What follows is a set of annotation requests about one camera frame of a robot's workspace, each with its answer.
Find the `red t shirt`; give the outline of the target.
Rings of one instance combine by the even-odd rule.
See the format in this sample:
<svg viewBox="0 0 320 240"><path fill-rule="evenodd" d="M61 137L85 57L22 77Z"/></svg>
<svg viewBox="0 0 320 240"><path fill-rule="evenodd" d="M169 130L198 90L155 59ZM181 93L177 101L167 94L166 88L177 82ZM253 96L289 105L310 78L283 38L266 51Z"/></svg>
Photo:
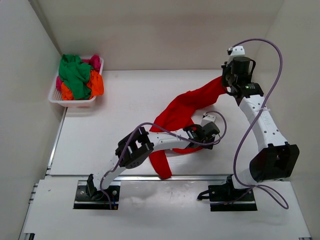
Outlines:
<svg viewBox="0 0 320 240"><path fill-rule="evenodd" d="M222 77L219 76L198 89L178 95L154 120L154 124L170 132L193 125L193 114L199 109L215 104L219 96L225 93ZM149 155L149 159L161 179L165 180L172 176L169 162L163 150L153 152Z"/></svg>

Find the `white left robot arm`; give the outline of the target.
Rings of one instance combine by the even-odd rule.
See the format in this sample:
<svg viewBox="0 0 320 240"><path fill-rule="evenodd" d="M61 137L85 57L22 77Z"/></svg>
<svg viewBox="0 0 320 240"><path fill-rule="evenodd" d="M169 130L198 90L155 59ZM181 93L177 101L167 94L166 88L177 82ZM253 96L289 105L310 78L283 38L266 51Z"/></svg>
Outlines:
<svg viewBox="0 0 320 240"><path fill-rule="evenodd" d="M139 167L152 153L197 147L212 149L219 134L217 125L209 120L176 131L151 132L140 126L118 142L109 168L89 175L85 193L92 199L99 199L107 194L107 188L124 170Z"/></svg>

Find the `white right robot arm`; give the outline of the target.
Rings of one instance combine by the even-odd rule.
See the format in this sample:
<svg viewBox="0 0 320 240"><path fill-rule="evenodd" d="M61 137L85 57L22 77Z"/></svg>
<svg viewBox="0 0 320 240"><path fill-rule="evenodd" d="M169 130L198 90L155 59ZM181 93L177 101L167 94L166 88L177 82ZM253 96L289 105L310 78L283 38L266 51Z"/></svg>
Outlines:
<svg viewBox="0 0 320 240"><path fill-rule="evenodd" d="M290 177L300 154L298 146L289 144L280 133L264 105L265 97L260 85L252 82L255 66L256 62L246 56L230 57L222 66L222 85L230 88L230 95L246 116L258 147L249 167L230 178L237 190Z"/></svg>

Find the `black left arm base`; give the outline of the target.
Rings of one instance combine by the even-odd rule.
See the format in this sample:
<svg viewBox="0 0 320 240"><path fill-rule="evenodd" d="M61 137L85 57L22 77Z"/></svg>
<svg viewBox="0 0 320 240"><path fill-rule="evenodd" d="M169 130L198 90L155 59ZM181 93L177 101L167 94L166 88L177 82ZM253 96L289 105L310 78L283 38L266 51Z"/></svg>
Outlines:
<svg viewBox="0 0 320 240"><path fill-rule="evenodd" d="M98 190L93 196L89 195L87 183L85 181L78 181L73 209L76 210L118 210L120 201L121 183L112 183L104 191L109 195L108 197Z"/></svg>

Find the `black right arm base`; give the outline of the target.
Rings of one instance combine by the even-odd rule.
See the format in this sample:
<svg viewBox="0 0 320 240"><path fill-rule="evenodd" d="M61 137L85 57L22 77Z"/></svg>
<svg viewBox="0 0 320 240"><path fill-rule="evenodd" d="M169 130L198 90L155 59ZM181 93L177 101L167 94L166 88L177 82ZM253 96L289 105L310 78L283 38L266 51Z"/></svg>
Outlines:
<svg viewBox="0 0 320 240"><path fill-rule="evenodd" d="M234 189L233 186L209 185L197 196L198 201L209 200L211 212L254 212L257 204L250 188Z"/></svg>

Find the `orange t shirt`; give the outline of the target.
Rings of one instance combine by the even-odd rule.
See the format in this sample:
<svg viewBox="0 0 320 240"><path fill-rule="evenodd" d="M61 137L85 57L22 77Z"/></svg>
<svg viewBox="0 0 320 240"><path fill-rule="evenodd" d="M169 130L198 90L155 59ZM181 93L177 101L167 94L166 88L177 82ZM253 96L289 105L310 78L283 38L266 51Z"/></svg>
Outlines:
<svg viewBox="0 0 320 240"><path fill-rule="evenodd" d="M104 94L104 81L102 76L95 70L90 71L89 82L86 86L90 89L89 97L84 100L90 100L95 96L101 96ZM75 100L73 92L64 84L61 85L61 96L64 101Z"/></svg>

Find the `pink t shirt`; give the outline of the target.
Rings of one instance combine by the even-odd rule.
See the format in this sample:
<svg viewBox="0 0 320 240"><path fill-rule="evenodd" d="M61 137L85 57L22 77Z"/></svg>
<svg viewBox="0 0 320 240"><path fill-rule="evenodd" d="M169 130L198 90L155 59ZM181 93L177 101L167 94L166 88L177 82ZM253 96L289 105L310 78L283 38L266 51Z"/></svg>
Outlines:
<svg viewBox="0 0 320 240"><path fill-rule="evenodd" d="M101 59L97 54L93 55L91 58L81 57L81 60L84 63L91 65L96 72L99 72L102 69ZM62 91L62 81L59 76L56 77L55 87L59 92Z"/></svg>

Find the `green t shirt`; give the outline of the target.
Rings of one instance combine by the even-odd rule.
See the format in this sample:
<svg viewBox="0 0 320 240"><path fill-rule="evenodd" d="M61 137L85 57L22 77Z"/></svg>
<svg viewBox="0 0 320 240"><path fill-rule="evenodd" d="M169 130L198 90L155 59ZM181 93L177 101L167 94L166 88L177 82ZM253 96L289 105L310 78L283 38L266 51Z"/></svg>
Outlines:
<svg viewBox="0 0 320 240"><path fill-rule="evenodd" d="M87 100L91 89L87 86L93 67L78 55L63 54L58 69L61 81L71 90L75 100Z"/></svg>

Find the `white plastic basket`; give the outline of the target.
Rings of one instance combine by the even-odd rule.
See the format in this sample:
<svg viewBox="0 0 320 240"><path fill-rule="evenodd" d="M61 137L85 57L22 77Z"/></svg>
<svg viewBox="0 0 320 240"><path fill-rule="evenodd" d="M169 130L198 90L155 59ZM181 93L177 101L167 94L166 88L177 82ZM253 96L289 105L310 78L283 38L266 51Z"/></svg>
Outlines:
<svg viewBox="0 0 320 240"><path fill-rule="evenodd" d="M95 54L81 57L63 54L48 96L51 103L65 108L91 107L105 92L103 59Z"/></svg>

